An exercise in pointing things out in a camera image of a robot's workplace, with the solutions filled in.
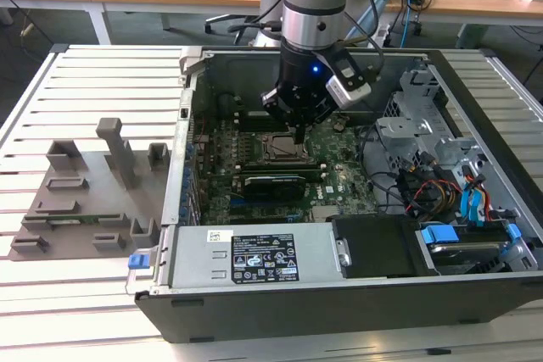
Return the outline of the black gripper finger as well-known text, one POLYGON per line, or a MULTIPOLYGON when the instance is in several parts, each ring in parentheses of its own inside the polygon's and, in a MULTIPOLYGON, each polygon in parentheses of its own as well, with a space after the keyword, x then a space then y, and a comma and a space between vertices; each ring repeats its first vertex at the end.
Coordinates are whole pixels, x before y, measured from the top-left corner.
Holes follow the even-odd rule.
POLYGON ((301 141, 305 140, 308 128, 322 123, 336 109, 336 103, 331 97, 303 97, 301 111, 303 125, 301 126, 301 141))
POLYGON ((294 141, 299 144, 299 117, 279 96, 277 89, 261 95, 263 109, 277 122, 285 125, 294 141))

